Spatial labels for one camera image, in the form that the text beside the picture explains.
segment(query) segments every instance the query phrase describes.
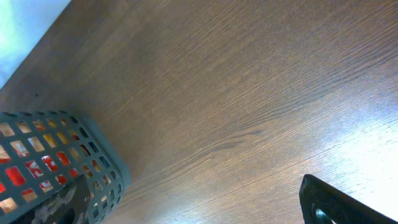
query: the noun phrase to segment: wood grain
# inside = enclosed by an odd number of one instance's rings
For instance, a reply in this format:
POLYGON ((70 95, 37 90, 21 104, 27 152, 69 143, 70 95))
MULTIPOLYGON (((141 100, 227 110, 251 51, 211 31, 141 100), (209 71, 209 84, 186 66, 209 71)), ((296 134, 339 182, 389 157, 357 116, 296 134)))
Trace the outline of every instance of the wood grain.
POLYGON ((0 106, 96 120, 133 179, 105 223, 303 223, 306 173, 398 219, 397 15, 393 0, 72 1, 0 106))

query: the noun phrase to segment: black object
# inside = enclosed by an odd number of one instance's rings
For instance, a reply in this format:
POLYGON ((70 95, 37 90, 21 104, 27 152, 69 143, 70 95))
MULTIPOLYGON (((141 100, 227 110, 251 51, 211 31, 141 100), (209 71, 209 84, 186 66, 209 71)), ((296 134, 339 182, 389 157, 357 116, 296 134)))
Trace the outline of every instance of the black object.
POLYGON ((89 201, 90 190, 84 175, 81 175, 12 223, 81 224, 89 201))
POLYGON ((397 223, 313 175, 304 175, 300 204, 306 224, 397 223))

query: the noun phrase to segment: brown wooden surface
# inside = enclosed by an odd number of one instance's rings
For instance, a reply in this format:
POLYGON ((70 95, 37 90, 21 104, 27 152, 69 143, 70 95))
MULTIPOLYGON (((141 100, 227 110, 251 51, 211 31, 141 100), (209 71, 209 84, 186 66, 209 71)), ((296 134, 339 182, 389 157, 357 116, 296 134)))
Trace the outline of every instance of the brown wooden surface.
POLYGON ((306 173, 398 219, 397 15, 388 0, 73 1, 1 111, 96 120, 133 179, 105 223, 302 223, 306 173))

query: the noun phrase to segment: wooden table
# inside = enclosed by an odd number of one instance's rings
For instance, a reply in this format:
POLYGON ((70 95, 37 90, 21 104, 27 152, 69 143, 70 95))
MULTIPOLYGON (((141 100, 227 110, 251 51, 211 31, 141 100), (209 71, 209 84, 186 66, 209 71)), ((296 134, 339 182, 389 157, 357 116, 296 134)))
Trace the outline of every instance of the wooden table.
POLYGON ((398 4, 73 1, 1 110, 92 116, 132 173, 105 223, 302 223, 311 173, 398 219, 398 4))

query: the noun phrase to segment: gray basket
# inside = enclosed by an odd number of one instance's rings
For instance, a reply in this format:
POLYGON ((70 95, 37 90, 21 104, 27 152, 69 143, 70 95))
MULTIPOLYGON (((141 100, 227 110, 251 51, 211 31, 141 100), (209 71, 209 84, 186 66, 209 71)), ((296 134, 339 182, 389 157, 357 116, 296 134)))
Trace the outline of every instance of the gray basket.
POLYGON ((0 113, 0 223, 9 223, 85 174, 91 200, 85 223, 104 220, 131 176, 87 116, 65 111, 0 113))

